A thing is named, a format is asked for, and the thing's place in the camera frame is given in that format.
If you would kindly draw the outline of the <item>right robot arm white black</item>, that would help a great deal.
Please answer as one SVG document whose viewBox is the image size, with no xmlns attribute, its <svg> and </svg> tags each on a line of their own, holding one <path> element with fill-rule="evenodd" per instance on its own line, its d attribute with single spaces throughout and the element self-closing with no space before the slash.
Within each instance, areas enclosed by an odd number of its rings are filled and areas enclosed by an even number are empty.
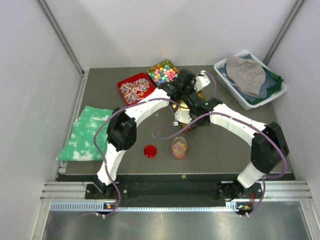
<svg viewBox="0 0 320 240">
<path fill-rule="evenodd" d="M 214 97 L 205 101 L 197 93 L 186 96 L 183 101 L 189 109 L 192 123 L 220 126 L 251 147 L 249 164 L 230 185 L 222 187 L 220 192 L 223 196 L 245 198 L 259 179 L 277 179 L 286 173 L 289 148 L 278 123 L 254 121 Z"/>
</svg>

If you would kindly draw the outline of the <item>clear plastic jar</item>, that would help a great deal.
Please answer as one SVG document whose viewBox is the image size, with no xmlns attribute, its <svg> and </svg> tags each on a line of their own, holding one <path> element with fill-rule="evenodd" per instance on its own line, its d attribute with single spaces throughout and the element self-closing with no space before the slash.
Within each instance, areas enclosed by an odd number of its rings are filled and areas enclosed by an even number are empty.
<svg viewBox="0 0 320 240">
<path fill-rule="evenodd" d="M 174 138 L 171 144 L 171 153 L 176 159 L 183 159 L 187 153 L 187 141 L 182 136 Z"/>
</svg>

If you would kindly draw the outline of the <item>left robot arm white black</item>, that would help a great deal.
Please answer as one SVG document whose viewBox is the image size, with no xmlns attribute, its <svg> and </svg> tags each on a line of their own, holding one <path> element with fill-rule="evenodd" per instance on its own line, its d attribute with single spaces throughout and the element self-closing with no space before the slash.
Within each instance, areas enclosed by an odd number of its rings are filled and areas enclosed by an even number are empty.
<svg viewBox="0 0 320 240">
<path fill-rule="evenodd" d="M 162 83 L 149 96 L 138 103 L 114 109 L 112 115 L 99 127 L 93 137 L 93 144 L 102 156 L 103 162 L 92 184 L 87 185 L 86 199 L 107 199 L 115 189 L 118 198 L 121 193 L 115 183 L 117 170 L 123 155 L 137 140 L 137 128 L 156 111 L 177 104 L 188 93 L 195 91 L 196 76 L 188 69 L 182 69 L 177 78 Z M 103 127 L 108 125 L 107 151 L 103 152 L 97 144 L 97 137 Z"/>
</svg>

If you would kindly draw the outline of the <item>red jar lid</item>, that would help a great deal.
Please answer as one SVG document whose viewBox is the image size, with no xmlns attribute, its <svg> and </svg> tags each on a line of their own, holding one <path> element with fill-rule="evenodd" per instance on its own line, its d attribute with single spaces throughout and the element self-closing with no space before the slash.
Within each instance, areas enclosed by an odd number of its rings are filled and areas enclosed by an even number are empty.
<svg viewBox="0 0 320 240">
<path fill-rule="evenodd" d="M 157 148 L 154 145 L 147 145 L 143 153 L 147 158 L 154 158 L 157 154 Z"/>
</svg>

